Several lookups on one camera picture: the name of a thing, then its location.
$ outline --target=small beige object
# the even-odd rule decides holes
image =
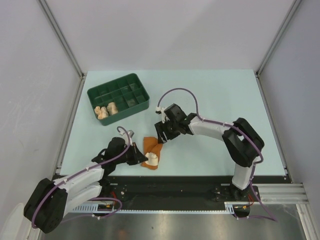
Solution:
[[[116,107],[116,104],[114,102],[110,102],[108,106],[106,107],[110,115],[114,115],[118,113],[118,109]]]
[[[149,166],[158,166],[159,161],[157,155],[155,155],[153,152],[147,152],[145,155],[148,160],[145,161],[145,163]]]
[[[100,115],[98,116],[98,119],[105,119],[106,117],[108,117],[108,112],[105,106],[100,108]]]
[[[94,109],[94,112],[97,116],[99,116],[101,114],[101,111],[100,111],[100,107],[99,106],[96,106],[95,109]]]

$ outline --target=tabletop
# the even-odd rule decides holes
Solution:
[[[136,73],[150,96],[149,108],[125,119],[103,126],[92,110],[87,90],[97,85]],[[120,70],[87,73],[60,174],[82,170],[113,137],[117,126],[133,130],[133,141],[143,152],[143,138],[154,136],[155,113],[160,97],[173,88],[186,88],[197,97],[199,113],[206,119],[231,123],[245,118],[264,140],[264,162],[255,175],[284,176],[285,171],[255,74],[241,70]],[[174,91],[161,102],[162,107],[179,105],[188,115],[195,113],[195,102],[185,91]],[[227,176],[234,174],[235,163],[222,141],[200,135],[181,135],[164,144],[157,170],[140,165],[119,164],[112,176]]]

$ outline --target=orange rag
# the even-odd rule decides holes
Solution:
[[[158,143],[158,139],[153,136],[146,136],[143,138],[143,151],[144,155],[147,153],[153,153],[158,157],[158,163],[160,162],[160,151],[163,147],[162,143]],[[158,168],[157,166],[151,166],[147,164],[145,161],[141,164],[142,167],[156,170]]]

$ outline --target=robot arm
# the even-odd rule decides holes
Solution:
[[[246,139],[239,138],[240,134],[237,131],[225,125],[212,123],[214,121],[203,121],[195,113],[186,115],[176,104],[166,109],[158,108],[156,113],[162,115],[162,121],[155,124],[159,143],[166,143],[180,134],[204,135],[223,141],[235,162],[232,185],[240,191],[248,187],[258,153]],[[265,145],[263,140],[244,118],[238,118],[233,125],[241,129],[261,151]]]
[[[148,160],[138,150],[135,142],[132,142],[133,134],[133,131],[128,131],[130,139],[126,135],[123,138],[114,137],[108,147],[103,149],[86,166],[86,171],[54,181],[47,178],[41,180],[24,207],[24,216],[32,221],[40,202],[49,191],[56,188],[36,213],[34,221],[35,225],[47,234],[53,231],[63,217],[75,207],[100,196],[101,192],[108,192],[103,190],[103,188],[110,187],[106,184],[105,178],[116,169],[118,164],[136,165]],[[128,150],[121,157],[107,164],[97,165],[118,156],[126,148]]]

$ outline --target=sorting tray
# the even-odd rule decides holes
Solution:
[[[146,110],[149,107],[149,95],[135,73],[108,81],[87,91],[93,114],[103,126]],[[107,107],[114,102],[118,113],[98,119],[95,108]]]

